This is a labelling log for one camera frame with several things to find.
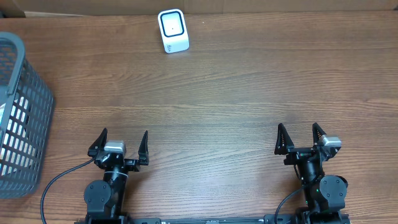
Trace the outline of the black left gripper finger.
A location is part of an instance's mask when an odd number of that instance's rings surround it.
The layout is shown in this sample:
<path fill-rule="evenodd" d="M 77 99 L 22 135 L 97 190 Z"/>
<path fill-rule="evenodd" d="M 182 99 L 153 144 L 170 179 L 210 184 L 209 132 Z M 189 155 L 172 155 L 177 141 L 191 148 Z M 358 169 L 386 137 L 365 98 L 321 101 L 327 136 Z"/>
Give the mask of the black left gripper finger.
<path fill-rule="evenodd" d="M 149 165 L 149 150 L 148 150 L 148 131 L 145 131 L 141 144 L 138 150 L 139 164 L 143 166 Z"/>
<path fill-rule="evenodd" d="M 94 143 L 88 148 L 88 156 L 95 157 L 100 150 L 103 150 L 107 142 L 108 130 L 104 128 L 99 135 L 99 137 L 94 141 Z"/>

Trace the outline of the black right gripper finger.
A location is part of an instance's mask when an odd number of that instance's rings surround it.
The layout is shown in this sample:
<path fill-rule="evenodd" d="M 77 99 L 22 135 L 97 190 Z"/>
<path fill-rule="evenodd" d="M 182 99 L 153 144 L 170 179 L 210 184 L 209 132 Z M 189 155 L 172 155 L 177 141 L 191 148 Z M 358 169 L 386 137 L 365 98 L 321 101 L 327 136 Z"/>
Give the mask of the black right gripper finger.
<path fill-rule="evenodd" d="M 322 130 L 318 123 L 312 124 L 313 144 L 323 146 L 326 137 L 326 132 Z"/>
<path fill-rule="evenodd" d="M 294 148 L 293 141 L 291 140 L 285 126 L 279 123 L 277 129 L 277 140 L 275 144 L 275 155 L 286 155 Z"/>

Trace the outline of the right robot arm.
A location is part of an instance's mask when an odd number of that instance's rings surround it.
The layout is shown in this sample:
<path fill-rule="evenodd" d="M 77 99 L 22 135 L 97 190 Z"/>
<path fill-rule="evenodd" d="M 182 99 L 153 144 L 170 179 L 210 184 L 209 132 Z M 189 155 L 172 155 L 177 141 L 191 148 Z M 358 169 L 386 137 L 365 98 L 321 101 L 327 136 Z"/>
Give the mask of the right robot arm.
<path fill-rule="evenodd" d="M 345 208 L 348 181 L 339 175 L 326 175 L 323 163 L 336 156 L 342 147 L 337 136 L 330 136 L 318 123 L 312 124 L 313 146 L 295 147 L 285 126 L 277 128 L 274 154 L 284 155 L 284 164 L 293 166 L 301 187 L 286 196 L 276 208 L 273 221 L 279 221 L 283 204 L 300 192 L 305 196 L 305 207 L 296 209 L 289 223 L 349 223 L 349 216 L 341 213 Z"/>

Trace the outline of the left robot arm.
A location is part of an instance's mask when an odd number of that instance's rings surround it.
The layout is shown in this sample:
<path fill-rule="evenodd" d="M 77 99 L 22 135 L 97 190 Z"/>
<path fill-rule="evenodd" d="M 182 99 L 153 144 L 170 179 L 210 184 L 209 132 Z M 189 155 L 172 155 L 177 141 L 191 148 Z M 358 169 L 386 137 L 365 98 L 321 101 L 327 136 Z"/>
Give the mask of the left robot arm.
<path fill-rule="evenodd" d="M 89 183 L 84 191 L 87 206 L 85 223 L 132 223 L 131 216 L 123 212 L 124 195 L 130 172 L 139 172 L 149 164 L 148 132 L 145 131 L 137 159 L 126 157 L 124 141 L 107 140 L 104 128 L 88 149 L 94 164 L 104 170 L 101 180 Z"/>

